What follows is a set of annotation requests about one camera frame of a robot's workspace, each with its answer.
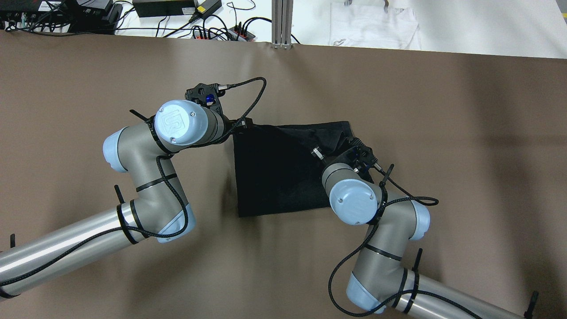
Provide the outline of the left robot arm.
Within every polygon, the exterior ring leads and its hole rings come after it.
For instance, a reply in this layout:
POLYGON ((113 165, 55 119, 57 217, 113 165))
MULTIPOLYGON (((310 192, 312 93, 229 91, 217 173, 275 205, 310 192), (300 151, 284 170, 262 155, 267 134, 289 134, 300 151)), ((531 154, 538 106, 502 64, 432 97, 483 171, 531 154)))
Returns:
POLYGON ((224 143, 244 123, 266 87, 262 77, 235 84, 200 83, 187 89, 183 99, 162 104, 151 117, 132 109, 140 123, 107 137, 103 153, 113 170, 129 175, 135 198, 125 200, 115 186, 119 202, 114 208, 2 252, 1 300, 147 238, 166 244, 190 232, 196 218, 172 158, 186 149, 224 143), (220 97, 255 81, 261 83, 257 97, 243 115, 228 119, 220 97))

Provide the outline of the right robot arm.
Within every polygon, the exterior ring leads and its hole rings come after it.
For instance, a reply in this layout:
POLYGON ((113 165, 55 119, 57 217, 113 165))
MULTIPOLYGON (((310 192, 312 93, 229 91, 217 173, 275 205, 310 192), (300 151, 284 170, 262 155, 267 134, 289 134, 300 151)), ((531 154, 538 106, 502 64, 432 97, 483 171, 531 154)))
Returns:
POLYGON ((421 275, 422 249, 413 267, 402 265, 408 242, 420 240, 428 231, 428 206, 438 200, 413 196, 396 184, 390 178, 394 166, 383 170, 360 139, 351 137, 346 143, 346 150, 336 157, 325 156, 319 147, 312 149, 325 165, 322 185, 333 212, 351 226, 369 226, 362 243, 330 275, 332 304, 355 318, 381 314, 390 307, 417 319, 518 319, 517 314, 421 275), (360 313, 341 307, 332 292, 334 276, 352 257, 357 260, 346 295, 360 313))

